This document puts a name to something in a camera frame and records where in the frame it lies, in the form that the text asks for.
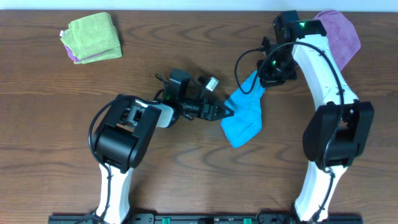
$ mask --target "wood grain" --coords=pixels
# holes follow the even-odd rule
[[[0,11],[0,223],[46,223],[52,213],[84,213],[100,199],[100,170],[86,143],[95,113],[118,93],[152,98],[154,73],[173,68],[236,89],[233,67],[245,50],[274,36],[278,12],[108,11],[123,58],[74,65],[59,40],[70,21],[96,11]],[[312,18],[315,12],[300,13]],[[398,210],[398,15],[345,13],[361,50],[342,74],[375,117],[364,154],[341,178],[330,212],[395,223]],[[244,80],[260,54],[248,55]],[[302,74],[261,99],[262,131],[233,149],[220,122],[181,119],[157,129],[134,171],[133,207],[159,213],[288,210],[307,160],[301,137],[314,113]]]

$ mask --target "white robotic arm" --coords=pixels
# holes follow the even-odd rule
[[[341,87],[343,88],[344,103],[353,104],[354,100],[357,100],[358,97],[351,91],[343,76],[341,76],[330,52],[328,38],[323,37],[320,34],[313,34],[306,35],[305,38],[297,39],[296,41],[312,44],[325,52],[326,56],[333,64],[341,83]],[[295,45],[292,50],[292,55],[303,71],[304,77],[310,87],[315,104],[315,110],[317,110],[319,106],[326,105],[329,102],[339,105],[340,96],[338,86],[325,59],[315,50],[303,45]],[[321,211],[319,221],[328,218],[328,206],[331,197],[335,191],[338,180],[347,170],[347,167],[338,165],[329,167],[329,169],[333,171],[336,177],[333,180],[331,192],[327,198],[324,210]],[[326,197],[330,179],[331,176],[320,170],[315,162],[308,162],[308,170],[307,175],[305,176],[303,189],[300,196],[295,201],[295,209],[301,221],[310,220],[312,215],[319,210]]]
[[[320,21],[300,21],[296,11],[286,11],[274,19],[274,29],[277,44],[264,38],[262,51],[267,58],[257,63],[257,73],[263,87],[272,87],[295,80],[296,64],[303,71],[315,115],[303,134],[309,162],[294,209],[300,222],[320,222],[328,218],[328,205],[340,177],[363,152],[373,107],[370,102],[359,102],[345,82]],[[346,126],[338,125],[341,120]]]
[[[118,96],[100,110],[91,123],[89,136],[95,120],[111,105],[93,140],[89,140],[90,149],[96,149],[94,155],[98,157],[102,175],[101,201],[95,211],[95,218],[101,222],[120,224],[127,217],[132,172],[144,157],[156,127],[168,128],[180,115],[214,121],[234,114],[220,100],[205,96],[204,91],[213,91],[218,84],[214,77],[200,78],[203,86],[193,80],[199,90],[195,96],[185,95],[189,80],[192,80],[189,73],[174,70],[169,82],[160,75],[157,77],[163,81],[165,89],[158,91],[153,102],[135,96]],[[159,100],[157,97],[162,91],[164,95]]]

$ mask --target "green connector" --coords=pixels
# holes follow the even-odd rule
[[[244,218],[243,224],[251,224],[251,218]]]
[[[171,224],[172,220],[171,218],[163,218],[162,219],[162,224]]]

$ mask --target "purple cloth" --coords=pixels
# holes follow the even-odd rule
[[[76,57],[76,56],[73,55],[72,49],[70,49],[70,48],[69,48],[68,46],[66,46],[65,44],[64,44],[63,46],[65,46],[65,49],[66,49],[67,52],[68,52],[69,58],[72,59],[74,62],[81,62],[82,60],[86,60],[86,59],[89,59],[89,58],[92,58],[92,57],[95,57],[95,56],[99,56],[100,54],[106,52],[106,51],[104,51],[104,52],[101,52],[101,53],[98,53],[98,54],[94,54],[94,55],[92,55],[92,56],[90,56],[90,57],[83,58],[83,59],[80,60],[80,59],[78,59],[78,57]]]
[[[74,62],[81,62],[81,60],[79,60],[76,56],[73,55],[72,50],[68,46],[66,46],[65,44],[64,44],[64,46],[65,46],[65,49],[68,52],[68,56],[69,56],[70,59],[72,59]]]
[[[331,54],[341,71],[361,48],[354,25],[336,10],[320,12],[314,19],[322,22],[329,39]]]

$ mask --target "folded towel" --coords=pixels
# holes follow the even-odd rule
[[[248,91],[253,84],[257,71],[243,82],[242,88]],[[261,131],[261,105],[260,98],[265,92],[259,78],[254,84],[253,91],[245,95],[240,89],[225,101],[225,105],[234,111],[234,116],[223,118],[221,127],[226,137],[234,148],[240,147]]]
[[[118,33],[106,12],[72,21],[61,41],[75,63],[122,57]]]

